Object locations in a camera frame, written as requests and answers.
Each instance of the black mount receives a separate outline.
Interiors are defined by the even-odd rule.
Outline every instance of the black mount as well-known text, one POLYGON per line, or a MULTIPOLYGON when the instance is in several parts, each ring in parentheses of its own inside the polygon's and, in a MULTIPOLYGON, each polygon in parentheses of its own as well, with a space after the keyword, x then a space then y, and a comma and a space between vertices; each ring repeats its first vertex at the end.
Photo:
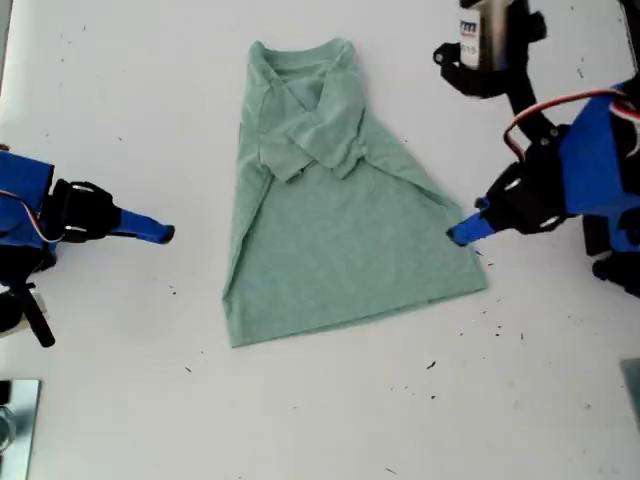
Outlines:
MULTIPOLYGON (((541 13, 529 13, 528 8, 509 12, 508 68, 497 71, 473 70, 460 61, 460 44, 444 43, 434 54, 440 74, 463 95, 494 98, 506 94, 514 115, 537 103, 527 73, 529 45, 547 36, 547 26, 541 13)), ((542 113, 531 115, 519 124, 520 130, 532 142, 550 138, 556 127, 542 113)))

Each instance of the shirt sleeve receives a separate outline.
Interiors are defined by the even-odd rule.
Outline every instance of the shirt sleeve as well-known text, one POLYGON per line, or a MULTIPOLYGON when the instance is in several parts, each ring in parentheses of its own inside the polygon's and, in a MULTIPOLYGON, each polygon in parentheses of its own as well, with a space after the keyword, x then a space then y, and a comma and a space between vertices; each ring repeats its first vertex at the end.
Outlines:
POLYGON ((318 163, 335 169, 354 149, 362 150, 357 138, 364 109, 359 79, 349 72, 335 75, 327 78, 318 108, 295 117, 287 134, 318 163))

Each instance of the red wire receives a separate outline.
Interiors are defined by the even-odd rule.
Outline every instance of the red wire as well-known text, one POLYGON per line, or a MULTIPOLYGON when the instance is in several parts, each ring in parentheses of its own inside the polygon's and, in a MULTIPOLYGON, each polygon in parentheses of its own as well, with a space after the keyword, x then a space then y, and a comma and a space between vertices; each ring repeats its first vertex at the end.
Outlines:
POLYGON ((598 97, 598 96, 603 96, 603 95, 607 95, 607 96, 614 96, 614 97, 619 97, 619 98, 627 98, 627 95, 619 90, 613 90, 613 89, 600 89, 600 90, 591 90, 589 92, 584 92, 584 93, 577 93, 575 95, 569 95, 566 97, 561 97, 561 98, 557 98, 555 100, 550 100, 548 102, 544 102, 544 103, 539 103, 537 105, 533 105, 532 107, 527 108, 526 110, 524 110, 523 112, 521 112, 520 114, 516 115, 516 117, 513 119, 513 122, 511 122, 511 125, 509 125, 509 127, 507 128, 507 130, 504 132, 504 142, 507 144, 507 146, 513 151, 513 153, 516 154, 516 156, 518 157, 518 159, 520 161, 524 161, 524 151, 522 150, 522 148, 520 148, 520 146, 515 142, 515 140, 513 140, 511 138, 511 131, 525 118, 538 113, 538 112, 542 112, 544 110, 547 110, 551 107, 556 107, 558 105, 562 105, 565 103, 571 103, 571 102, 575 102, 577 100, 583 100, 585 98, 591 98, 591 97, 598 97))

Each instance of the metal base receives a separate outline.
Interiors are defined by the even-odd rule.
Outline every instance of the metal base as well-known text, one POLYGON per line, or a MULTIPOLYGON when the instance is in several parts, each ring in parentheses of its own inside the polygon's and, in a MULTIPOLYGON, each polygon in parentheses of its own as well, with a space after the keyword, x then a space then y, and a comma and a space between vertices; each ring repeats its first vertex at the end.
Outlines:
POLYGON ((31 457, 31 443, 38 410, 38 380, 9 380, 0 382, 0 389, 8 386, 9 399, 3 406, 11 411, 15 423, 15 439, 0 455, 0 480, 26 480, 31 457))

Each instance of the white surface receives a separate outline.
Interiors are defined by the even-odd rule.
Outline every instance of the white surface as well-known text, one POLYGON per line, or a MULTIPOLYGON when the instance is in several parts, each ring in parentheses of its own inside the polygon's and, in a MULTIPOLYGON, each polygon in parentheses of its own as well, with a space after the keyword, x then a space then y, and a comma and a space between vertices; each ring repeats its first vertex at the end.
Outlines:
MULTIPOLYGON (((470 206, 513 160, 510 111, 439 78, 456 3, 16 2, 1 140, 178 228, 165 248, 70 246, 37 277, 58 344, 23 332, 0 348, 2 377, 44 381, 32 480, 640 477, 618 366, 640 356, 640 304, 591 277, 577 221, 482 242, 485 293, 229 348, 219 298, 250 43, 351 39, 375 113, 470 206)), ((616 2, 533 3, 551 33, 532 48, 540 99, 631 75, 616 2)))

